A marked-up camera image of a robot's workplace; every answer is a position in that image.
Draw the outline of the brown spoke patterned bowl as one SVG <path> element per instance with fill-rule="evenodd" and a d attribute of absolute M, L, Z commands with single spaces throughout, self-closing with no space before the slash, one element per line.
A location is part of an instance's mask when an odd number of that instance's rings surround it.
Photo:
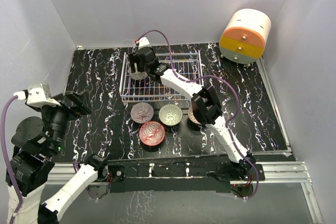
<path fill-rule="evenodd" d="M 129 75 L 131 79 L 133 80 L 143 80 L 148 77 L 148 74 L 146 72 L 140 72 L 138 70 L 137 64 L 129 65 Z"/>

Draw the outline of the purple striped bowl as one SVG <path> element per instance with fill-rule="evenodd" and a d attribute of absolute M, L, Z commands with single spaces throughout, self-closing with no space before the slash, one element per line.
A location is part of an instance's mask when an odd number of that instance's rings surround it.
<path fill-rule="evenodd" d="M 130 112 L 131 118 L 138 124 L 144 124 L 151 121 L 154 115 L 153 107 L 145 102 L 135 104 Z"/>

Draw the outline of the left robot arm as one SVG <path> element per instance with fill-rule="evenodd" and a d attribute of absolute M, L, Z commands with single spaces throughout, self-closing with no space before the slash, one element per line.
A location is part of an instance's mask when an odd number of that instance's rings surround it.
<path fill-rule="evenodd" d="M 22 120 L 15 135 L 13 156 L 9 157 L 5 141 L 5 119 L 10 104 L 24 100 L 41 113 Z M 72 178 L 52 197 L 41 202 L 49 173 L 55 166 L 68 124 L 92 112 L 89 91 L 66 91 L 51 96 L 44 88 L 15 92 L 1 115 L 1 148 L 6 164 L 9 193 L 7 223 L 59 223 L 74 200 L 94 181 L 108 177 L 107 161 L 96 154 L 77 165 Z"/>

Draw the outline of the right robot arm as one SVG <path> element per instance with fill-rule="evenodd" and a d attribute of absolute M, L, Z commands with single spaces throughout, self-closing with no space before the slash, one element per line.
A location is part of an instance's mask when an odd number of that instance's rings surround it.
<path fill-rule="evenodd" d="M 172 88 L 191 101 L 195 118 L 209 128 L 224 147 L 234 174 L 240 180 L 247 180 L 253 172 L 259 179 L 258 169 L 252 153 L 246 149 L 231 132 L 223 117 L 222 104 L 213 86 L 208 88 L 178 74 L 172 64 L 159 60 L 151 47 L 143 47 L 128 55 L 131 72 L 145 72 L 148 77 L 164 86 Z"/>

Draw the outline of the brown scale patterned bowl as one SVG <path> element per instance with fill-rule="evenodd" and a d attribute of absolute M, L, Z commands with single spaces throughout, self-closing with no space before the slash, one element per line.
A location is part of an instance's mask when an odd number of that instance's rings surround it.
<path fill-rule="evenodd" d="M 194 123 L 196 125 L 201 125 L 201 123 L 194 116 L 193 109 L 192 109 L 191 106 L 188 108 L 188 118 L 192 123 Z"/>

